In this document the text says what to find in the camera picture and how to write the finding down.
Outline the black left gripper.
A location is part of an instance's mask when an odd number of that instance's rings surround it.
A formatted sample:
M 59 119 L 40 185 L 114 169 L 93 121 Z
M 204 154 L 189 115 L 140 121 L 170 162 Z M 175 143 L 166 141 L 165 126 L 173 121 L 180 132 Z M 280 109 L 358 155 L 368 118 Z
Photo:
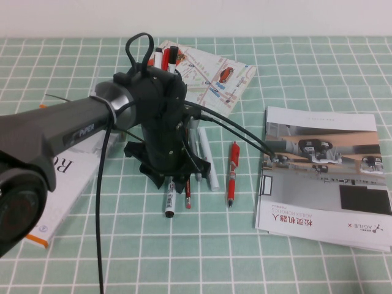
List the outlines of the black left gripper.
M 209 176 L 211 164 L 191 150 L 186 124 L 179 122 L 169 128 L 161 124 L 144 124 L 141 128 L 144 142 L 128 142 L 124 154 L 139 160 L 140 173 L 146 175 L 158 189 L 171 177 L 177 193 L 181 194 L 191 175 Z

